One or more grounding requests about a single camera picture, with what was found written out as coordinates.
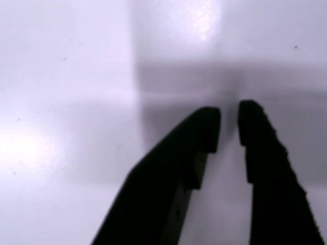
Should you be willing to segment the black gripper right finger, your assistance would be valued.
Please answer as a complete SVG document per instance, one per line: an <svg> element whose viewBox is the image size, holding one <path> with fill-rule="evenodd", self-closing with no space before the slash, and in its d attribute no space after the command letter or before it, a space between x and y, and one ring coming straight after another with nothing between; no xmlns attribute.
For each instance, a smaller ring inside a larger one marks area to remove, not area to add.
<svg viewBox="0 0 327 245"><path fill-rule="evenodd" d="M263 107L240 101L238 129L253 187L249 243L324 244L307 193Z"/></svg>

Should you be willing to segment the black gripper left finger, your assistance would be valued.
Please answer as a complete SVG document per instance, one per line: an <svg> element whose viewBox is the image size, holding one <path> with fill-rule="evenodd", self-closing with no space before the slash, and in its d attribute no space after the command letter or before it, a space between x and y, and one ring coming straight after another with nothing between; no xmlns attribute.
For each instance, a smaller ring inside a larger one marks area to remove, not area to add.
<svg viewBox="0 0 327 245"><path fill-rule="evenodd" d="M202 107L128 174L93 244L178 244L192 191L217 150L221 112Z"/></svg>

